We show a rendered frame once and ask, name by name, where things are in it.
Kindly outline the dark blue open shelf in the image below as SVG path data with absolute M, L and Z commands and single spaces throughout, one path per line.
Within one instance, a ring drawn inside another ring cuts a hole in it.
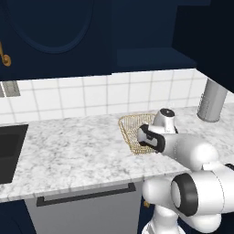
M 112 0 L 112 71 L 192 69 L 172 47 L 177 7 L 186 0 Z

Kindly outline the dark blue cabinet door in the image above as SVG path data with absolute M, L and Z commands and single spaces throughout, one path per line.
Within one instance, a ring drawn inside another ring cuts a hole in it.
M 111 0 L 0 0 L 0 80 L 109 75 Z

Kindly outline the dark blue base cabinet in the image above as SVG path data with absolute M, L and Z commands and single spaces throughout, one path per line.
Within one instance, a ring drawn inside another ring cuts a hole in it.
M 0 234 L 37 234 L 24 200 L 0 203 Z
M 142 234 L 144 226 L 151 220 L 154 214 L 154 204 L 149 207 L 144 205 L 144 199 L 141 200 L 137 234 Z

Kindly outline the grey perforated cylinder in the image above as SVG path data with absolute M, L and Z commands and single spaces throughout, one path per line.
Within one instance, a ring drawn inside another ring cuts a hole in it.
M 213 80 L 207 79 L 201 95 L 197 117 L 204 122 L 218 122 L 228 90 Z

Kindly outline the grey dishwasher door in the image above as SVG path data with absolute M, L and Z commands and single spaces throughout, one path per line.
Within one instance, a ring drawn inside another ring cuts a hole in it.
M 137 234 L 142 184 L 134 184 L 135 192 L 45 207 L 37 207 L 37 199 L 31 198 L 26 201 L 27 210 L 37 234 Z M 127 186 L 106 186 L 44 198 L 74 197 Z

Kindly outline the black sink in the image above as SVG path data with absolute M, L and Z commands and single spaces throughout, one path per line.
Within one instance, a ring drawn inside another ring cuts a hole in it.
M 27 124 L 0 127 L 0 185 L 13 180 L 27 128 Z

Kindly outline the grey wall outlet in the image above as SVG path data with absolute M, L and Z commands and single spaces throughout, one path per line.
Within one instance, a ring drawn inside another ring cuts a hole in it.
M 3 87 L 7 97 L 18 97 L 20 95 L 16 80 L 3 81 Z

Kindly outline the dark blue wall cabinet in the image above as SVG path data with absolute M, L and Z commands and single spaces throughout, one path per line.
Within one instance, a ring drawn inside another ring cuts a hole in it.
M 234 0 L 177 8 L 173 48 L 197 70 L 234 93 Z

